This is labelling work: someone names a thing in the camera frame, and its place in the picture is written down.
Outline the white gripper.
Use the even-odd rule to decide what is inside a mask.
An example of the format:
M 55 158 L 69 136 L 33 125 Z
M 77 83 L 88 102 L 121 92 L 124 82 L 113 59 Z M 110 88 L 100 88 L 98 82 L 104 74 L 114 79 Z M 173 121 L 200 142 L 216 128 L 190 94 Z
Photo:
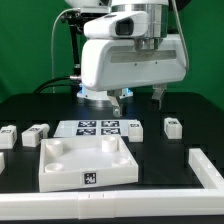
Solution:
M 168 35 L 156 50 L 136 50 L 132 39 L 92 39 L 82 51 L 83 85 L 92 91 L 108 91 L 113 115 L 122 116 L 122 88 L 153 86 L 152 106 L 159 110 L 167 85 L 182 81 L 186 60 L 178 35 Z

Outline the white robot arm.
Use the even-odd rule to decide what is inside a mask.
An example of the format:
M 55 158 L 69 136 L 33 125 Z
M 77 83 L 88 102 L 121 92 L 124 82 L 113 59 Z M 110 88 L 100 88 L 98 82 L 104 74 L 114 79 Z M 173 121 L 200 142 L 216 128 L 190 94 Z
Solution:
M 184 79 L 189 68 L 183 34 L 167 32 L 168 11 L 175 0 L 65 0 L 87 18 L 81 80 L 88 92 L 106 93 L 113 115 L 122 115 L 126 88 L 151 85 L 159 102 L 170 82 Z

